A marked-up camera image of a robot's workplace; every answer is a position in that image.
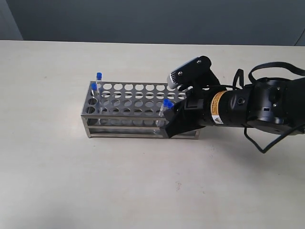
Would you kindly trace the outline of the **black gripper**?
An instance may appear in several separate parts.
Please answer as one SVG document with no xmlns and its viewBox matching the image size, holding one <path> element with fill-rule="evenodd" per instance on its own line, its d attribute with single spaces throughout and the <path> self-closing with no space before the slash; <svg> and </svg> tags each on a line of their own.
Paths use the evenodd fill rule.
<svg viewBox="0 0 305 229">
<path fill-rule="evenodd" d="M 181 90 L 190 86 L 185 101 L 177 102 L 164 112 L 168 121 L 160 127 L 165 138 L 215 125 L 211 115 L 212 98 L 221 90 L 220 82 L 211 69 L 183 72 Z"/>
</svg>

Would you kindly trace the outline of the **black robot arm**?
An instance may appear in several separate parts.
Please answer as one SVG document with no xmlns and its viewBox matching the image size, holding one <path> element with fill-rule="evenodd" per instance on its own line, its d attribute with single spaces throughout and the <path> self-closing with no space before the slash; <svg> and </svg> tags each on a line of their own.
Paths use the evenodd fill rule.
<svg viewBox="0 0 305 229">
<path fill-rule="evenodd" d="M 257 83 L 227 90 L 211 70 L 181 85 L 192 86 L 186 98 L 164 112 L 165 138 L 206 126 L 255 128 L 281 135 L 305 132 L 305 80 L 261 78 Z"/>
</svg>

